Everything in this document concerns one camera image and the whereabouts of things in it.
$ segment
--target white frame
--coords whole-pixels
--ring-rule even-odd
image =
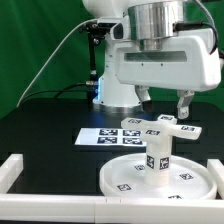
[[[223,165],[219,160],[209,160],[208,169],[218,181],[218,191],[223,196]],[[0,168],[0,220],[135,224],[224,222],[223,200],[7,194],[22,170],[20,154],[11,155]]]

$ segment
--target white round platform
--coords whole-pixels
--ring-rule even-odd
[[[198,163],[171,156],[169,185],[152,187],[144,181],[145,153],[121,156],[100,171],[100,188],[105,196],[171,199],[214,199],[217,185]]]

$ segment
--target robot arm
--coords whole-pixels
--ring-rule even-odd
[[[149,87],[176,89],[180,97],[178,116],[183,119],[188,117],[195,91],[211,90],[220,83],[220,60],[214,48],[213,31],[174,29],[174,24],[184,24],[182,0],[83,3],[94,16],[100,17],[101,24],[116,20],[117,25],[108,34],[112,76],[116,77],[118,88],[134,85],[130,91],[136,92],[143,105],[150,102]]]

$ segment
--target white plastic object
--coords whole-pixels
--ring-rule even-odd
[[[22,155],[17,155],[21,164]],[[222,224],[221,200],[0,194],[0,220],[135,224]]]
[[[160,52],[141,52],[139,45],[129,40],[117,42],[115,74],[123,84],[211,90],[221,81],[218,51],[210,54],[213,43],[211,29],[178,32],[178,36],[163,40]]]
[[[145,181],[145,157],[145,153],[130,154],[106,163],[100,171],[103,194],[124,198],[215,199],[217,185],[205,167],[171,156],[169,184],[158,187]],[[161,179],[167,181],[166,173],[164,178],[160,176]]]
[[[169,184],[169,167],[172,148],[172,137],[195,140],[201,133],[200,127],[176,125],[174,116],[160,115],[157,121],[126,118],[121,127],[142,131],[140,139],[147,142],[145,181],[150,186]]]
[[[171,157],[172,137],[195,140],[200,127],[176,125],[174,116],[157,121],[126,118],[121,126],[142,131],[146,153],[118,157],[100,171],[100,188],[105,196],[136,198],[214,199],[217,185],[207,169],[179,157]]]
[[[129,0],[83,0],[85,8],[95,17],[123,17]]]
[[[0,167],[0,193],[5,194],[23,170],[23,156],[12,154]]]
[[[218,193],[224,199],[224,166],[218,159],[209,159],[207,168],[215,179],[218,186]]]

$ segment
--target green backdrop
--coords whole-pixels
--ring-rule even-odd
[[[224,1],[205,4],[219,31],[224,50]],[[203,15],[194,4],[187,7],[190,19]],[[0,117],[16,107],[19,97],[61,40],[79,23],[91,18],[81,0],[0,0]],[[97,67],[103,72],[104,48],[96,50]],[[89,77],[87,36],[75,33],[49,64],[31,92],[62,89]],[[154,100],[177,100],[176,91],[151,89]],[[224,110],[223,83],[197,93],[195,101],[211,102]],[[65,94],[64,97],[85,97]]]

